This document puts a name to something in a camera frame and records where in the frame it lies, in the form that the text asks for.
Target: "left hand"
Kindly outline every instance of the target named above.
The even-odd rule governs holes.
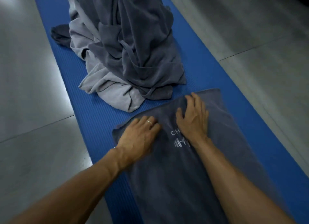
[[[116,148],[122,149],[131,163],[136,162],[151,150],[151,145],[161,126],[154,117],[134,119],[119,139]]]

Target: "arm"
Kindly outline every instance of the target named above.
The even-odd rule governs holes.
[[[208,111],[194,93],[187,98],[183,118],[177,110],[177,125],[200,156],[215,193],[231,224],[295,223],[283,210],[234,167],[207,137]]]
[[[116,148],[14,218],[10,224],[85,223],[116,177],[150,151],[161,129],[155,121],[153,117],[134,119]]]

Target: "pile of towels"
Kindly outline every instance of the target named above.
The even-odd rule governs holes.
[[[133,112],[145,99],[169,99],[172,85],[186,83],[174,18],[161,0],[68,2],[71,22],[51,34],[86,62],[80,89]]]

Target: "forearm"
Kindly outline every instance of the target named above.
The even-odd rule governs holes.
[[[196,142],[195,148],[230,223],[294,223],[235,168],[210,139]]]
[[[121,149],[110,150],[98,163],[52,191],[10,223],[85,223],[105,190],[129,163]]]

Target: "silver ring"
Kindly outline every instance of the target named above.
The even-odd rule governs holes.
[[[148,121],[148,120],[147,120]],[[148,121],[152,126],[153,126],[153,124],[152,124],[152,122],[151,121]]]

